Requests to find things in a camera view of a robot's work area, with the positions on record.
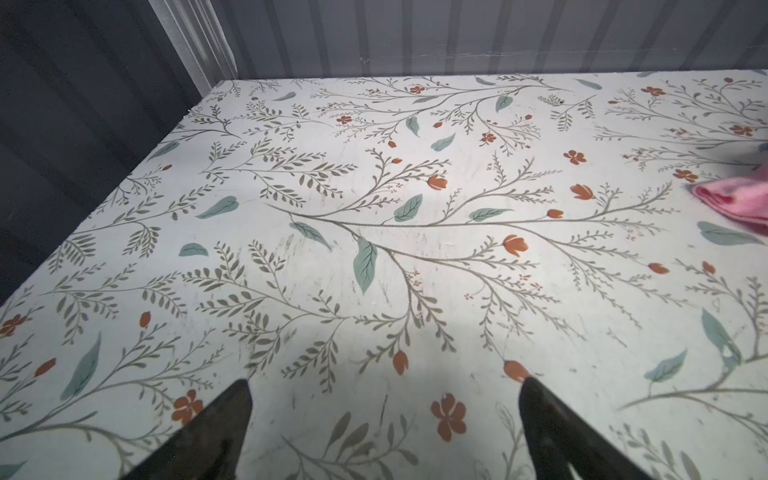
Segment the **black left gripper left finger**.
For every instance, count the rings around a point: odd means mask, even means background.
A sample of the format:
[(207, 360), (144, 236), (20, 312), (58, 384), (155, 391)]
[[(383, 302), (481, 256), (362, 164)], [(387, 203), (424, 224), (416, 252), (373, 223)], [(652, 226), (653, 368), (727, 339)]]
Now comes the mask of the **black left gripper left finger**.
[(252, 406), (248, 382), (233, 382), (123, 479), (235, 479)]

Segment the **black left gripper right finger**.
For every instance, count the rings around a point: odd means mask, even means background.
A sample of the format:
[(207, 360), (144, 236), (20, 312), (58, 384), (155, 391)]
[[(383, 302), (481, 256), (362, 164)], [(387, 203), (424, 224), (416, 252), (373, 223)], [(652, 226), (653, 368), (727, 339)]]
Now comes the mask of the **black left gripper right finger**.
[(539, 380), (523, 381), (518, 407), (538, 480), (650, 480)]

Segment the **light pink cloth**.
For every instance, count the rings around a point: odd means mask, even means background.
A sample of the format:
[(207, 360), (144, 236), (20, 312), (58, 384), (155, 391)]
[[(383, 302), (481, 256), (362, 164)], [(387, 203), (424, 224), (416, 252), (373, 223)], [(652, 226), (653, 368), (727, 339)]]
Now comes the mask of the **light pink cloth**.
[(732, 220), (767, 227), (767, 165), (750, 176), (731, 177), (695, 185), (692, 194)]

